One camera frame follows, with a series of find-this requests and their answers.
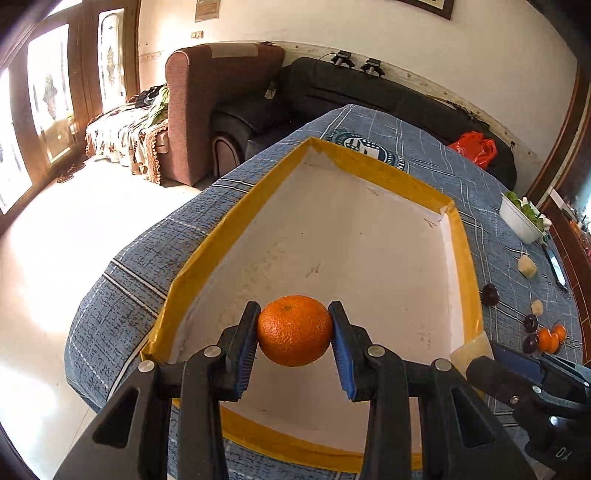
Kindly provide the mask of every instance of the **sunlight on floor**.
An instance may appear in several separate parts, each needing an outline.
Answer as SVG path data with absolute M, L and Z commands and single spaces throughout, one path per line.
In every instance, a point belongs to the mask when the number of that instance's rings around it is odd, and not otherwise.
M 64 374 L 80 301 L 119 250 L 200 191 L 86 163 L 45 189 L 0 239 L 0 421 L 40 480 L 53 478 L 94 418 Z

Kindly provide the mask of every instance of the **tablecloth logo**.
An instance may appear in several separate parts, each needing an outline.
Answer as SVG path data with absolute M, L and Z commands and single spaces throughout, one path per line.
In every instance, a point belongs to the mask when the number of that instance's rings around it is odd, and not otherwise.
M 335 132 L 331 135 L 330 141 L 337 145 L 347 147 L 350 150 L 375 158 L 376 160 L 383 161 L 399 170 L 404 171 L 406 168 L 406 161 L 403 158 L 399 157 L 391 150 L 384 148 L 382 145 L 372 142 L 367 138 L 360 137 L 354 133 Z

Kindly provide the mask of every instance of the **plaid tablecloth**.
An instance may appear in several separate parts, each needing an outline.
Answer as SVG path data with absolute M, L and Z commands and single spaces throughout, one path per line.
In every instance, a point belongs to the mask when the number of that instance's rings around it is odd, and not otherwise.
M 484 307 L 489 338 L 516 350 L 524 338 L 522 320 L 534 299 L 544 303 L 540 323 L 561 321 L 569 337 L 559 355 L 581 363 L 582 336 L 570 292 L 554 284 L 550 266 L 537 244 L 525 246 L 499 217 L 506 188 L 431 135 L 391 115 L 348 105 L 323 115 L 245 162 L 125 247 L 82 300 L 64 354 L 70 385 L 95 410 L 139 363 L 168 288 L 185 261 L 232 206 L 275 164 L 309 137 L 334 141 L 372 155 L 451 197 L 464 222 L 479 287 L 497 286 L 501 303 Z M 528 254 L 538 274 L 527 280 L 517 259 Z M 489 399 L 489 407 L 522 448 L 527 441 L 510 410 Z M 169 470 L 176 476 L 178 411 L 173 410 Z M 335 480 L 335 472 L 290 465 L 226 441 L 231 478 Z M 354 478 L 340 474 L 339 478 Z

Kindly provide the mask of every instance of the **small orange tomato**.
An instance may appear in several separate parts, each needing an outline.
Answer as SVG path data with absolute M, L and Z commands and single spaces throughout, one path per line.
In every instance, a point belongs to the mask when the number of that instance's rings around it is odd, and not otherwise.
M 554 325 L 554 328 L 552 328 L 552 331 L 558 335 L 558 341 L 563 343 L 566 338 L 566 328 L 564 328 L 564 325 L 557 323 Z
M 558 340 L 558 335 L 554 332 L 550 334 L 550 349 L 547 351 L 548 353 L 556 353 L 560 348 L 560 341 Z
M 552 332 L 547 328 L 541 328 L 538 332 L 538 346 L 540 352 L 549 352 L 552 347 Z

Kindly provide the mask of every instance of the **white bowl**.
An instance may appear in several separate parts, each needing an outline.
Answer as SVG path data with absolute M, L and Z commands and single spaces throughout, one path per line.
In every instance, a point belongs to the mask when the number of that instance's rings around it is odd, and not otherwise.
M 532 244 L 542 237 L 543 233 L 505 195 L 503 195 L 500 214 L 511 230 L 526 245 Z

